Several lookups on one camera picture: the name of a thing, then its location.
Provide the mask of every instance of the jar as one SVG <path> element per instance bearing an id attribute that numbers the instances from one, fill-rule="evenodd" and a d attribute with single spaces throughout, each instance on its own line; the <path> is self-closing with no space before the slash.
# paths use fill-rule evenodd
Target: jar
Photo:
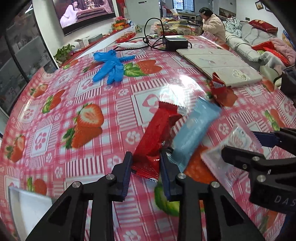
<path id="1" fill-rule="evenodd" d="M 157 27 L 157 35 L 162 36 L 161 33 L 163 32 L 163 28 L 162 28 L 161 24 L 157 24 L 156 27 Z"/>
<path id="2" fill-rule="evenodd" d="M 178 13 L 174 13 L 173 14 L 173 18 L 178 21 L 179 20 L 179 14 Z"/>

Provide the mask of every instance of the black power adapter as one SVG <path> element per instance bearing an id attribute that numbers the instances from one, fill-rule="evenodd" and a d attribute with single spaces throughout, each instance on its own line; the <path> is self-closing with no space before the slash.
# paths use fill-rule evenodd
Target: black power adapter
<path id="1" fill-rule="evenodd" d="M 188 40 L 185 38 L 165 38 L 165 49 L 176 51 L 177 49 L 187 49 Z"/>

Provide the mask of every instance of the television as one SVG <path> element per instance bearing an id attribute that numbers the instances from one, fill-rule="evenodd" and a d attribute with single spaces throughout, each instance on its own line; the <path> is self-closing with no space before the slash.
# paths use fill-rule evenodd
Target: television
<path id="1" fill-rule="evenodd" d="M 112 0 L 53 0 L 64 35 L 115 17 Z"/>

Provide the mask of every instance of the woman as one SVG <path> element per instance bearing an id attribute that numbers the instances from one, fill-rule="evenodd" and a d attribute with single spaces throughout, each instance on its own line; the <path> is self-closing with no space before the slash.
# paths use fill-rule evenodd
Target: woman
<path id="1" fill-rule="evenodd" d="M 75 1 L 67 7 L 64 15 L 61 17 L 61 20 L 59 21 L 62 28 L 77 22 L 76 13 L 77 11 L 81 11 L 81 9 L 77 8 L 77 6 L 78 2 Z"/>
<path id="2" fill-rule="evenodd" d="M 100 7 L 103 7 L 107 13 L 112 13 L 113 11 L 111 10 L 108 0 L 103 0 L 103 2 L 104 5 L 100 5 Z"/>
<path id="3" fill-rule="evenodd" d="M 218 37 L 218 40 L 216 41 L 217 44 L 225 44 L 225 27 L 222 21 L 216 16 L 216 14 L 214 14 L 211 9 L 203 7 L 200 9 L 200 16 L 203 18 L 202 29 Z"/>

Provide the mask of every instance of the clear plastic wrapper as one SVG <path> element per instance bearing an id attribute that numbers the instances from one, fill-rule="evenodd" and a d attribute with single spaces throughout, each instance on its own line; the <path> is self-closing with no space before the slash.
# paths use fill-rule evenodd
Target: clear plastic wrapper
<path id="1" fill-rule="evenodd" d="M 199 97 L 186 123 L 181 127 L 172 142 L 173 153 L 169 156 L 172 163 L 183 172 L 190 157 L 202 141 L 210 124 L 220 116 L 221 109 Z"/>
<path id="2" fill-rule="evenodd" d="M 226 145 L 258 153 L 262 153 L 262 145 L 246 124 L 237 118 L 230 134 L 219 145 L 201 154 L 203 162 L 213 175 L 228 192 L 231 192 L 231 187 L 243 171 L 222 159 L 221 151 Z"/>

